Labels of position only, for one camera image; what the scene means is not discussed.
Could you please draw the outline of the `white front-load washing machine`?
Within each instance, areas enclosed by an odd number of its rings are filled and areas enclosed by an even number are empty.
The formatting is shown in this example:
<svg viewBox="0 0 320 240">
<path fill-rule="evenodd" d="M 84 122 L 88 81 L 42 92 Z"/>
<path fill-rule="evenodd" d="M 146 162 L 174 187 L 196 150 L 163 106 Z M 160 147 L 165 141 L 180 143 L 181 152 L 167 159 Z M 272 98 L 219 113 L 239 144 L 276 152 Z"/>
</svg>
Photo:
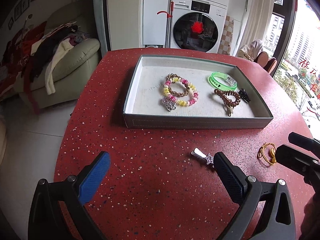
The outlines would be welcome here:
<svg viewBox="0 0 320 240">
<path fill-rule="evenodd" d="M 171 1 L 170 48 L 217 53 L 227 7 L 210 0 Z"/>
</svg>

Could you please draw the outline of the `grey shallow tray box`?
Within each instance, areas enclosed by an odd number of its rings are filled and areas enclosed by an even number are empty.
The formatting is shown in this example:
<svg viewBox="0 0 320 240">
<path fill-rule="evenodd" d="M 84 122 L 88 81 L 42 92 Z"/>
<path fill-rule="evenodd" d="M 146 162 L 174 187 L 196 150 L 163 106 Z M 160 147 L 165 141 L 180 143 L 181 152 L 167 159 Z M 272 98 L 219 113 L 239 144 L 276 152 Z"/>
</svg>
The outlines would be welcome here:
<svg viewBox="0 0 320 240">
<path fill-rule="evenodd" d="M 229 74 L 235 91 L 222 91 L 208 82 L 213 72 Z M 245 89 L 251 101 L 240 98 Z M 163 96 L 176 103 L 174 111 Z M 227 106 L 234 107 L 231 117 Z M 126 95 L 123 116 L 128 128 L 243 129 L 264 128 L 273 115 L 238 66 L 183 56 L 140 56 Z"/>
</svg>

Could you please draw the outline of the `beige leather sofa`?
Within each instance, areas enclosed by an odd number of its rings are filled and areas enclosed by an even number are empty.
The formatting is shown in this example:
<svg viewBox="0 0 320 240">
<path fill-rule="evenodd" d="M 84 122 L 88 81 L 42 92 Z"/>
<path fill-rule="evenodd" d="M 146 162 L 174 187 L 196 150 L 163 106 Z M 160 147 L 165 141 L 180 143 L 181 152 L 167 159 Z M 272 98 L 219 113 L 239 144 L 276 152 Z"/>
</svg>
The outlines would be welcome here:
<svg viewBox="0 0 320 240">
<path fill-rule="evenodd" d="M 99 63 L 93 1 L 72 2 L 52 13 L 33 46 L 14 84 L 24 103 L 37 111 L 78 99 Z"/>
</svg>

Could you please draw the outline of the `brown round chair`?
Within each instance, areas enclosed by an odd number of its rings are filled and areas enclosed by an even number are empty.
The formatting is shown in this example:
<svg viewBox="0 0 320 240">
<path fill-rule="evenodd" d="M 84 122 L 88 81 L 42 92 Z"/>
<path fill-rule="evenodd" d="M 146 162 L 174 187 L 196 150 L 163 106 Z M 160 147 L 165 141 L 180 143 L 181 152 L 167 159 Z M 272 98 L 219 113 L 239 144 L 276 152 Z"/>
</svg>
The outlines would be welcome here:
<svg viewBox="0 0 320 240">
<path fill-rule="evenodd" d="M 268 60 L 266 66 L 264 67 L 264 70 L 266 70 L 268 74 L 271 75 L 276 65 L 277 65 L 277 59 L 272 57 L 271 59 Z"/>
<path fill-rule="evenodd" d="M 262 68 L 264 68 L 269 61 L 269 57 L 267 52 L 262 51 L 254 60 L 255 63 L 259 64 Z"/>
</svg>

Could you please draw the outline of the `silver star hair clip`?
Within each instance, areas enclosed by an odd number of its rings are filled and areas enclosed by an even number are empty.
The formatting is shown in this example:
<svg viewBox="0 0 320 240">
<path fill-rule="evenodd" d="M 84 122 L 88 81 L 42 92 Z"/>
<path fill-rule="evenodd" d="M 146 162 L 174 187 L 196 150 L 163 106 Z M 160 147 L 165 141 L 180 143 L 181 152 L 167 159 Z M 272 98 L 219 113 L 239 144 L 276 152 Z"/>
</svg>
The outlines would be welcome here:
<svg viewBox="0 0 320 240">
<path fill-rule="evenodd" d="M 214 166 L 214 156 L 211 155 L 210 153 L 204 154 L 200 149 L 195 148 L 192 152 L 191 155 L 194 156 L 195 158 L 205 161 L 206 165 L 212 165 Z"/>
</svg>

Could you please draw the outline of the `white tall cabinet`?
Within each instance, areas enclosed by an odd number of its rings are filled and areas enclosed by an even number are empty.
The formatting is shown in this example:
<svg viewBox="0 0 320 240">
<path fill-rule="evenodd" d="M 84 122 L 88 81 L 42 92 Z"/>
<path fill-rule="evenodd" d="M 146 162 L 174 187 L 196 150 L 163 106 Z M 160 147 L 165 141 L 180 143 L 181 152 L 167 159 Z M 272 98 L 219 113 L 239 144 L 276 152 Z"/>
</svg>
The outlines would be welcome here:
<svg viewBox="0 0 320 240">
<path fill-rule="evenodd" d="M 93 0 L 101 53 L 128 48 L 165 48 L 170 0 Z"/>
</svg>

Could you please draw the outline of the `pile of clothes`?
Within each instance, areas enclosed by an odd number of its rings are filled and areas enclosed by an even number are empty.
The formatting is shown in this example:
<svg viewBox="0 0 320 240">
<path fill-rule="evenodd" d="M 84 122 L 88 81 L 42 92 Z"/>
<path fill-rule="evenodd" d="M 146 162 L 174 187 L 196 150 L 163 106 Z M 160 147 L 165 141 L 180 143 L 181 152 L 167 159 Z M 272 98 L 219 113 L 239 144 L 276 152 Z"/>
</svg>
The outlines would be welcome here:
<svg viewBox="0 0 320 240">
<path fill-rule="evenodd" d="M 86 35 L 75 22 L 61 24 L 47 35 L 12 39 L 1 61 L 1 94 L 14 89 L 34 111 L 77 99 L 86 82 L 85 55 L 76 55 Z"/>
</svg>

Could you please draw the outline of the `beige thin hair clip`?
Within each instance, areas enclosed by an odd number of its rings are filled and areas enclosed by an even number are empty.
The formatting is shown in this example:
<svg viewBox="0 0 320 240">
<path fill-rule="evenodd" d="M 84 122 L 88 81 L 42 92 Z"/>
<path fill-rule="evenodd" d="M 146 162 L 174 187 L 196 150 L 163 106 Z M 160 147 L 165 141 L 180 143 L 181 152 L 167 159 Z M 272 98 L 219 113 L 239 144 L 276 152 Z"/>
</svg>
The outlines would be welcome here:
<svg viewBox="0 0 320 240">
<path fill-rule="evenodd" d="M 232 114 L 233 114 L 233 109 L 234 109 L 234 107 L 232 107 L 232 106 L 227 106 L 227 114 L 228 114 L 229 117 L 232 116 Z"/>
</svg>

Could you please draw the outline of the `red handled mop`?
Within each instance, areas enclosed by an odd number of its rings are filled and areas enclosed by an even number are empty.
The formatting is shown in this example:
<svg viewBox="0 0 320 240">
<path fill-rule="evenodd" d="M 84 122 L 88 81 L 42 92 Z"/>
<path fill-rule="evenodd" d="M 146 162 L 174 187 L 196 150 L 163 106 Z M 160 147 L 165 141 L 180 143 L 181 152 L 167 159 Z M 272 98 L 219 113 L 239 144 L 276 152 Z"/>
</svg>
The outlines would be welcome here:
<svg viewBox="0 0 320 240">
<path fill-rule="evenodd" d="M 161 11 L 157 12 L 157 15 L 165 14 L 167 17 L 165 45 L 164 45 L 165 48 L 170 47 L 170 35 L 171 35 L 171 24 L 172 24 L 172 19 L 173 19 L 173 10 L 174 10 L 174 2 L 171 1 L 170 6 L 169 6 L 169 11 L 161 10 Z"/>
</svg>

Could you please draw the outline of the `green translucent bangle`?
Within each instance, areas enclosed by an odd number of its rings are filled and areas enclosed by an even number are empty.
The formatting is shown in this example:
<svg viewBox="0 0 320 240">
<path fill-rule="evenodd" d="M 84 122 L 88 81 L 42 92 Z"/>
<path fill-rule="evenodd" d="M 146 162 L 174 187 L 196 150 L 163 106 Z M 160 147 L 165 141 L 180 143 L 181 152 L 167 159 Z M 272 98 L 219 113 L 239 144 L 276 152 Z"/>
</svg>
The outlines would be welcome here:
<svg viewBox="0 0 320 240">
<path fill-rule="evenodd" d="M 235 91 L 238 83 L 229 74 L 221 72 L 213 72 L 208 77 L 208 82 L 211 86 L 222 91 Z"/>
</svg>

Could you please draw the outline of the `silver heart earring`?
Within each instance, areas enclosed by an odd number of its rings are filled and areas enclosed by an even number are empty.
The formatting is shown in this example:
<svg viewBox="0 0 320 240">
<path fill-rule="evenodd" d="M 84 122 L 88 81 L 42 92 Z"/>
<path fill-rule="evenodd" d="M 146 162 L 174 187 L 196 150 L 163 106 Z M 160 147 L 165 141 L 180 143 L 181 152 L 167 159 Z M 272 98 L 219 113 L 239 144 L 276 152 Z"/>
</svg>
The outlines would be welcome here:
<svg viewBox="0 0 320 240">
<path fill-rule="evenodd" d="M 168 96 L 163 96 L 162 104 L 169 112 L 174 111 L 176 109 L 176 103 Z"/>
</svg>

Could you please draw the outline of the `black hair claw clip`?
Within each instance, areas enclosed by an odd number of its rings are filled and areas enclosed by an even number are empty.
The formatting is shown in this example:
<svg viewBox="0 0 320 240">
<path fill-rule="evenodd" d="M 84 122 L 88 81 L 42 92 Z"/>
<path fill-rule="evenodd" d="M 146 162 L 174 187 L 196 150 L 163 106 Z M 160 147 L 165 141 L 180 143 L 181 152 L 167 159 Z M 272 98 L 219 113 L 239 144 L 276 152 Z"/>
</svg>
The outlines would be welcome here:
<svg viewBox="0 0 320 240">
<path fill-rule="evenodd" d="M 249 94 L 245 91 L 245 89 L 239 90 L 240 98 L 243 99 L 246 103 L 249 103 L 251 101 Z"/>
</svg>

